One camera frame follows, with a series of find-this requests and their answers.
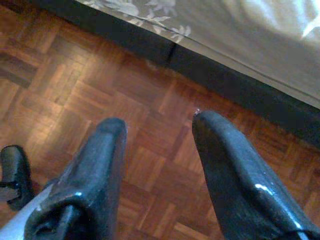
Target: floral pattern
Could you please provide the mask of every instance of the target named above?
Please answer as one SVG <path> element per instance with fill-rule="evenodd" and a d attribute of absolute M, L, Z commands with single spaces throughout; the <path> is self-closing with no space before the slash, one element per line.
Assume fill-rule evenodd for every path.
<path fill-rule="evenodd" d="M 185 37 L 191 34 L 191 28 L 188 25 L 179 25 L 170 27 L 167 23 L 171 18 L 178 16 L 176 11 L 176 0 L 147 0 L 143 5 L 145 9 L 135 4 L 138 0 L 80 0 L 83 4 L 88 5 L 97 10 L 110 8 L 114 11 L 123 13 L 126 21 L 139 27 L 147 28 L 151 24 L 152 31 L 156 34 L 163 34 L 179 43 Z"/>

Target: wooden floor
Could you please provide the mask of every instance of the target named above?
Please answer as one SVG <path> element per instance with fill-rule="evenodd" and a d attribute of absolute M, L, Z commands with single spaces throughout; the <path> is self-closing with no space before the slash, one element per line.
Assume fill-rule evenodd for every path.
<path fill-rule="evenodd" d="M 118 240 L 223 239 L 192 136 L 197 109 L 239 127 L 320 226 L 320 151 L 283 129 L 22 0 L 1 1 L 0 48 L 0 147 L 24 147 L 37 191 L 99 121 L 127 122 Z M 1 203 L 0 226 L 14 214 Z"/>

